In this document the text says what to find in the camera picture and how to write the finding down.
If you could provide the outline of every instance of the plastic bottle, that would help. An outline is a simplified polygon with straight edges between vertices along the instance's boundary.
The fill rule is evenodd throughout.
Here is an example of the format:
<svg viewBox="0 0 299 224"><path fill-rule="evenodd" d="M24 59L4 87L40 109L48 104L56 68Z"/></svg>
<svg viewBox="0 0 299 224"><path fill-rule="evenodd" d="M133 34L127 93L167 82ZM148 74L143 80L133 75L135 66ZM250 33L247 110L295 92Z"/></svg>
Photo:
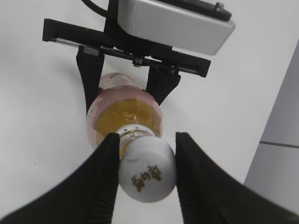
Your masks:
<svg viewBox="0 0 299 224"><path fill-rule="evenodd" d="M154 98L127 75L110 73L101 78L86 123L94 148L109 133L120 135L119 181L129 196L156 202L172 192L175 159L172 148L160 139L162 112Z"/></svg>

